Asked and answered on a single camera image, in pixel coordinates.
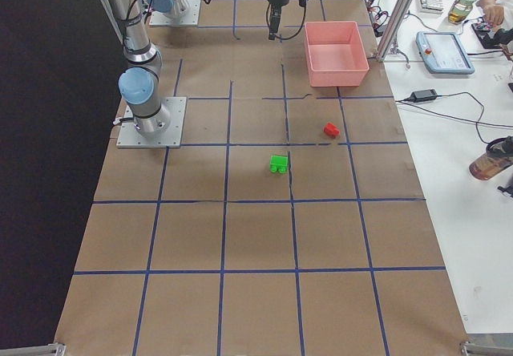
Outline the person hand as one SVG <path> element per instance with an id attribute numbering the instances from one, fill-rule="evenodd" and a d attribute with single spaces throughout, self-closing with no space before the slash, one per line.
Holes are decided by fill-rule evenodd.
<path id="1" fill-rule="evenodd" d="M 491 27 L 497 27 L 503 24 L 504 21 L 504 8 L 495 3 L 485 4 L 482 7 L 483 17 Z"/>

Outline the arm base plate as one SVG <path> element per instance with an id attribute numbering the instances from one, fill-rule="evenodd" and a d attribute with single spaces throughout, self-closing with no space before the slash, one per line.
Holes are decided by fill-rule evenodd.
<path id="1" fill-rule="evenodd" d="M 151 27 L 198 26 L 201 0 L 152 0 Z"/>
<path id="2" fill-rule="evenodd" d="M 118 148 L 180 148 L 187 97 L 160 97 L 160 111 L 151 118 L 137 118 L 126 106 L 119 126 Z"/>

